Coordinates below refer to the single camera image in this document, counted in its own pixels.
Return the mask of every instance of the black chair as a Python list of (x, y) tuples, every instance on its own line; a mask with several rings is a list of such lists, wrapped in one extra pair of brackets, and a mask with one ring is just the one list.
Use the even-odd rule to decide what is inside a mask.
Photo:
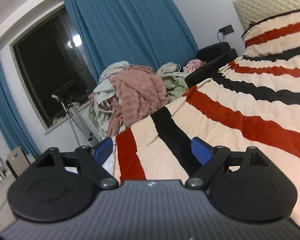
[(197, 59), (207, 63), (185, 78), (188, 87), (191, 88), (212, 77), (214, 73), (218, 72), (219, 68), (227, 65), (237, 57), (237, 52), (235, 49), (231, 49), (227, 42), (219, 42), (200, 49), (197, 53)]

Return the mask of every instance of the black stripe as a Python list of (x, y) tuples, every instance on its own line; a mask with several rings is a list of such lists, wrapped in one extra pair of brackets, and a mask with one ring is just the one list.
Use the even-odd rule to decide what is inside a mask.
[(251, 94), (255, 100), (265, 100), (269, 102), (281, 101), (286, 105), (300, 105), (300, 93), (294, 93), (289, 90), (279, 90), (275, 92), (269, 87), (256, 87), (252, 83), (245, 81), (232, 81), (225, 78), (221, 73), (217, 73), (212, 78), (219, 85), (223, 85), (225, 89)]
[(172, 120), (166, 107), (152, 114), (151, 118), (159, 137), (168, 146), (189, 176), (202, 167), (191, 151), (191, 140)]
[(243, 59), (246, 60), (251, 60), (251, 61), (261, 61), (261, 60), (270, 60), (272, 62), (275, 62), (278, 59), (284, 59), (284, 60), (289, 60), (294, 56), (300, 55), (300, 47), (295, 48), (295, 49), (289, 49), (285, 50), (282, 53), (279, 54), (273, 54), (265, 57), (248, 57), (243, 55)]

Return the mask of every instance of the window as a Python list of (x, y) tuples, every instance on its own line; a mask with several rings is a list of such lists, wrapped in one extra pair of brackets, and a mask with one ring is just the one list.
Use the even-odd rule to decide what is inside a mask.
[(85, 103), (96, 87), (80, 35), (64, 8), (27, 33), (13, 49), (30, 96), (47, 127), (55, 118), (65, 116), (52, 94)]

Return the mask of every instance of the metal screw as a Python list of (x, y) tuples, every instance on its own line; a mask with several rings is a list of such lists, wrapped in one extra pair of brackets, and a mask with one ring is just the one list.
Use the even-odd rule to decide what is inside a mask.
[(203, 185), (203, 180), (199, 178), (192, 178), (187, 180), (187, 184), (190, 187), (200, 187)]
[(101, 185), (104, 187), (112, 187), (117, 183), (113, 178), (105, 178), (101, 180)]

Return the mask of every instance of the pink towel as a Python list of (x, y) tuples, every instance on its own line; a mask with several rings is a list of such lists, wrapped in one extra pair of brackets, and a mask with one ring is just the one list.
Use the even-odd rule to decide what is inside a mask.
[(162, 78), (155, 74), (153, 68), (131, 65), (129, 70), (113, 75), (110, 81), (119, 100), (111, 101), (115, 113), (109, 119), (109, 136), (118, 133), (121, 119), (129, 127), (169, 101)]
[(95, 93), (92, 93), (92, 94), (90, 94), (89, 96), (88, 96), (88, 99), (89, 99), (89, 104), (91, 105), (91, 106), (94, 106), (94, 97), (95, 97)]
[(202, 61), (199, 59), (190, 60), (189, 63), (183, 67), (183, 73), (192, 73), (196, 69), (201, 67)]
[(123, 125), (122, 108), (119, 105), (117, 97), (113, 97), (109, 100), (110, 105), (114, 113), (109, 118), (109, 132), (108, 136), (116, 136), (119, 133), (120, 127)]

